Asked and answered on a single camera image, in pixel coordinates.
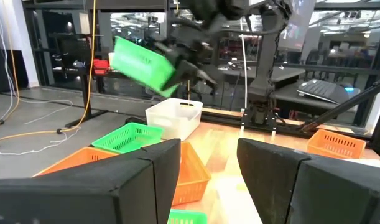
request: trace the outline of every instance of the orange plastic basket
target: orange plastic basket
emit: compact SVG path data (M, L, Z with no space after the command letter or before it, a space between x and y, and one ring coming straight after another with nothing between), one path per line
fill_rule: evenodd
M180 173L172 205L201 200L211 179L209 172L188 142L182 142Z
M307 152L336 159L359 159L366 143L362 140L319 129L307 143Z
M79 151L67 156L61 161L58 161L54 165L51 165L45 170L39 172L35 176L53 173L56 171L71 168L74 166L79 166L89 162L98 161L100 159L106 159L116 155L118 154L113 152L102 151L92 147L84 147L83 149L80 149Z

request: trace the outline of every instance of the table surface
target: table surface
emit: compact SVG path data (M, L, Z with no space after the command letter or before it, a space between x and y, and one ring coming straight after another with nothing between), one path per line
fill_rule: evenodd
M321 108L325 110L331 110L337 106L337 104L330 103L323 100L313 99L309 97L299 96L299 93L297 92L297 87L303 82L297 82L290 85L287 85L283 88L280 88L276 90L275 96L277 100L287 101L291 103L297 103L304 106L310 106L310 107L316 107ZM352 107L348 110L350 113L356 113L357 112L357 106Z
M200 124L186 141L196 150L212 179L201 201L177 205L174 206L175 209L204 212L208 215L209 224L261 224L236 157L237 141L240 137L239 128ZM307 147L307 139L279 134L272 140L268 134L245 131L243 137L301 151L306 151ZM364 151L363 158L380 160L380 157L369 149Z

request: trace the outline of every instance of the white plastic container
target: white plastic container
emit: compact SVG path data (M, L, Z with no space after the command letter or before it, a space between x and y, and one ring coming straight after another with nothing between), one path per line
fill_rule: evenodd
M147 124L164 129L163 139L186 140L200 125L203 103L169 98L146 109Z

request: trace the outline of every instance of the desk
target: desk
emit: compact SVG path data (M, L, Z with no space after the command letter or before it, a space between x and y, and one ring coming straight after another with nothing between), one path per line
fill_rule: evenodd
M275 95L278 108L321 115L337 106L336 104L327 101L315 100L313 98L299 96L297 87L301 83L302 82L297 82L276 90ZM355 114L357 112L357 106L351 108L348 110L348 112Z
M250 67L250 70L248 70L248 82L251 83L255 77L256 77L256 70L257 67L252 66ZM242 78L245 80L245 71L242 69L241 71L239 70L220 70L223 72L225 75L225 81L229 83L236 83L236 80L239 75L241 75L240 79ZM288 78L293 78L293 77L298 77L299 75L304 74L306 71L304 69L299 69L299 68L284 68L281 69L280 67L274 67L272 76L271 76L271 81L273 83L278 83L283 80L286 80Z
M239 128L201 123L188 137L202 162L211 173L203 199L175 206L176 209L198 210L208 215L209 224L261 224L243 182L236 157ZM270 142L270 135L245 131L244 138ZM276 135L273 144L306 151L307 139ZM365 159L380 159L372 150L365 150Z

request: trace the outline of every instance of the green plastic basket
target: green plastic basket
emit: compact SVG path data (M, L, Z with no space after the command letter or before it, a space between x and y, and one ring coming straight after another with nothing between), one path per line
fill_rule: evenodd
M162 91L175 71L164 56L121 37L116 37L111 67L164 97L169 97L178 87L175 85Z
M94 141L92 145L98 149L122 154L159 143L163 132L162 128L129 123Z
M202 212L172 209L167 224L208 224L208 217Z

